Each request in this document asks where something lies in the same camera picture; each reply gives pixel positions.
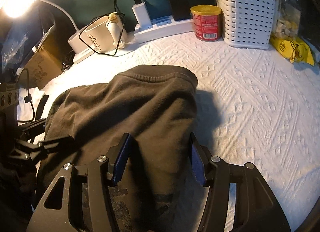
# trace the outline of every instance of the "yellow snack bag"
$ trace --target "yellow snack bag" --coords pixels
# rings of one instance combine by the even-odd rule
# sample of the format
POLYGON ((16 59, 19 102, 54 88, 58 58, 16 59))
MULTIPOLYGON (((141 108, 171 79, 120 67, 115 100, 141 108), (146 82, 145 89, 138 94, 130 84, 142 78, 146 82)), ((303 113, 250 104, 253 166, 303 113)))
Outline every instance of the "yellow snack bag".
POLYGON ((295 40, 284 40, 272 34, 270 43, 283 57, 289 59, 291 63, 306 62, 312 66, 315 63, 309 46, 299 37, 296 37, 295 40))

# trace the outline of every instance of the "silver screw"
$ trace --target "silver screw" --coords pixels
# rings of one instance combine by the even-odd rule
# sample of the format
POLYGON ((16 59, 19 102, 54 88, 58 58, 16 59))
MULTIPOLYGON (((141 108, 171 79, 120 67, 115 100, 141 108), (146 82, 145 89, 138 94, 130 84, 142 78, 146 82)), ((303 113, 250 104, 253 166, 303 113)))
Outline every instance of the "silver screw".
POLYGON ((104 156, 104 155, 101 155, 101 156, 99 156, 98 157, 98 162, 105 162, 107 160, 107 157, 106 156, 104 156))
POLYGON ((214 163, 217 163, 217 162, 220 161, 220 157, 214 155, 214 156, 211 157, 211 161, 214 162, 214 163))
POLYGON ((253 163, 246 163, 245 165, 248 169, 253 169, 254 168, 254 164, 253 163))
POLYGON ((66 164, 63 166, 63 169, 69 170, 69 169, 71 169, 71 167, 72 167, 72 164, 71 164, 71 163, 66 163, 66 164))

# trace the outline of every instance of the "red canister with yellow lid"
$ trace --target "red canister with yellow lid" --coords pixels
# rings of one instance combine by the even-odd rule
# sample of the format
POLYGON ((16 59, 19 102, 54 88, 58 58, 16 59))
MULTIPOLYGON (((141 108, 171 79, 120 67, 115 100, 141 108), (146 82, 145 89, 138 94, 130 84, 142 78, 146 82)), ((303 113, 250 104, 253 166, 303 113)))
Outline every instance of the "red canister with yellow lid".
POLYGON ((221 8, 199 5, 191 8, 196 37, 203 41, 216 41, 221 37, 221 8))

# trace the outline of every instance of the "clear plastic bag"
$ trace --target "clear plastic bag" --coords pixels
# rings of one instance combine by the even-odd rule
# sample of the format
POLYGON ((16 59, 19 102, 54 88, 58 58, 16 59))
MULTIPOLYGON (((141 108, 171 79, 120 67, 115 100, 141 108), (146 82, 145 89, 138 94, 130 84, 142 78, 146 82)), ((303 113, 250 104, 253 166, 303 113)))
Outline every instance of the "clear plastic bag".
POLYGON ((11 29, 3 43, 2 73, 16 70, 21 64, 26 64, 34 54, 46 33, 54 25, 54 19, 48 10, 34 7, 26 15, 13 21, 11 29))

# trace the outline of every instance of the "yellow lid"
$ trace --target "yellow lid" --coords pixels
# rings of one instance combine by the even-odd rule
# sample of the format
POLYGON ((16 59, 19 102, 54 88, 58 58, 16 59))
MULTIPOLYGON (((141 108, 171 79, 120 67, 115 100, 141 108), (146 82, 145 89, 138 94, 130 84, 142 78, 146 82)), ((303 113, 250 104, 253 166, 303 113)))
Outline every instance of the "yellow lid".
POLYGON ((191 13, 195 15, 219 15, 221 14, 221 8, 210 5, 193 6, 191 13))

